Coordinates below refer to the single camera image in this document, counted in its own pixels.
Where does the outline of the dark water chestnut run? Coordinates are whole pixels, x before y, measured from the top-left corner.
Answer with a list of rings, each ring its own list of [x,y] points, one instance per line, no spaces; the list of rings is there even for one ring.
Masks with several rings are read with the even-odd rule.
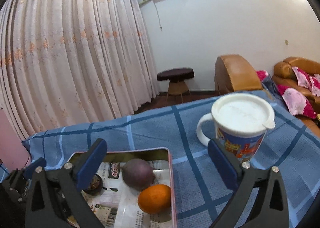
[[[84,192],[89,195],[97,195],[102,190],[102,187],[103,187],[102,178],[99,175],[95,174],[93,176],[88,188],[86,188],[84,190]]]

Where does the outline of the pink metal tin box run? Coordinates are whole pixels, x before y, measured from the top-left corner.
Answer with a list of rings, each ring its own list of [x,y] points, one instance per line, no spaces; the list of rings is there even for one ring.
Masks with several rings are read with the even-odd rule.
[[[123,179],[123,166],[142,159],[151,166],[153,183],[139,191]],[[103,227],[177,227],[172,157],[165,147],[108,152],[97,172],[96,192],[81,195]]]

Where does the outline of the purple round fruit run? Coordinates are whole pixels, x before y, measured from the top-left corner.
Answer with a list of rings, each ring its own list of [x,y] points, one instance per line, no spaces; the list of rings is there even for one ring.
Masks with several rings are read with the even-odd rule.
[[[122,167],[123,181],[127,186],[142,191],[152,185],[155,176],[151,165],[143,159],[132,159]]]

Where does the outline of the large orange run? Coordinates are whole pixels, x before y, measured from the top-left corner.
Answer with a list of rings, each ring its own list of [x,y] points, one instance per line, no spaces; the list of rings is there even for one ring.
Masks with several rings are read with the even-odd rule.
[[[139,208],[147,214],[159,214],[171,207],[171,188],[164,184],[152,185],[140,192]]]

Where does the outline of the pink electric kettle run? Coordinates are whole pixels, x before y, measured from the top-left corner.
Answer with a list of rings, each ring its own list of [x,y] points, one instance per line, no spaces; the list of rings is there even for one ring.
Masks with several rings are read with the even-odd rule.
[[[22,169],[31,163],[31,156],[13,130],[5,112],[0,114],[0,156],[9,172]]]

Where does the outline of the white printed mug with lid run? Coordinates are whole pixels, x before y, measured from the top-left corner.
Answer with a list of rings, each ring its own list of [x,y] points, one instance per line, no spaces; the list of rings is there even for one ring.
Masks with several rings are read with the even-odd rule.
[[[208,146],[210,138],[202,131],[203,123],[213,121],[215,138],[240,162],[249,161],[259,149],[267,131],[276,126],[272,106],[264,99],[245,93],[231,93],[218,98],[210,113],[200,118],[196,135]]]

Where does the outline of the pink floral blanket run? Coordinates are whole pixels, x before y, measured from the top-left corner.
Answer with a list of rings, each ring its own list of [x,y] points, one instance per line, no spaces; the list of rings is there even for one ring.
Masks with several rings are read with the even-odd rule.
[[[317,118],[318,114],[311,108],[307,99],[299,92],[296,92],[295,89],[276,85],[267,71],[260,70],[256,71],[256,73],[263,86],[282,104],[287,106],[291,115],[302,115],[313,120]],[[308,87],[316,96],[319,95],[319,81],[317,77],[301,72],[298,73],[297,78],[299,79],[299,84]]]

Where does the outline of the floral pink curtain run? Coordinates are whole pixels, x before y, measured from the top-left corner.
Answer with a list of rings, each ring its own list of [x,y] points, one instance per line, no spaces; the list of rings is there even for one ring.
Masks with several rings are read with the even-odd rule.
[[[158,93],[138,0],[1,8],[1,106],[20,139],[131,115]]]

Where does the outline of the brown leather sofa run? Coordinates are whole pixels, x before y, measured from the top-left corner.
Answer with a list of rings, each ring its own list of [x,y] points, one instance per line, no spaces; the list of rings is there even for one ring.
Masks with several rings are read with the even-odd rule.
[[[276,85],[295,89],[307,99],[311,108],[319,113],[319,97],[316,97],[308,87],[299,84],[297,75],[301,72],[306,75],[319,74],[319,62],[302,57],[288,57],[274,66],[272,80]]]

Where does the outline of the dark round stool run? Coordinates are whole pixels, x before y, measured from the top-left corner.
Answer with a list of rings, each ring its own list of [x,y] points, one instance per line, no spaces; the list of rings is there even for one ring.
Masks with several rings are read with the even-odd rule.
[[[183,94],[190,90],[185,80],[194,78],[192,68],[174,68],[157,74],[157,81],[169,81],[166,102],[169,96],[179,96],[183,102]]]

